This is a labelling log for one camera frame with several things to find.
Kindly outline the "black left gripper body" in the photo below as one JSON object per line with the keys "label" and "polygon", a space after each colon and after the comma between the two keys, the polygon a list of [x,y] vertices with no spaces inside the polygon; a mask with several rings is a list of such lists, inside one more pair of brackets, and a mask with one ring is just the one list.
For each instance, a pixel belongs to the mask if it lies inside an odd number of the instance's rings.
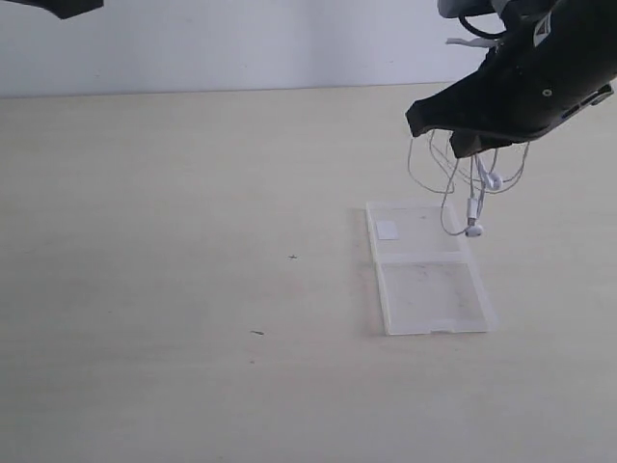
{"label": "black left gripper body", "polygon": [[69,19],[104,7],[103,0],[9,0],[10,3],[45,10],[59,19]]}

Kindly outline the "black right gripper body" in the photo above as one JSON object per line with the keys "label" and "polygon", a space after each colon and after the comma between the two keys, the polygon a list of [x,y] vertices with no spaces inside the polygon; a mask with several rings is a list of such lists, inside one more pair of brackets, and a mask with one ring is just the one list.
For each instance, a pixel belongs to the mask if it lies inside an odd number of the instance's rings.
{"label": "black right gripper body", "polygon": [[537,138],[616,77],[616,3],[553,1],[504,39],[485,65],[487,131]]}

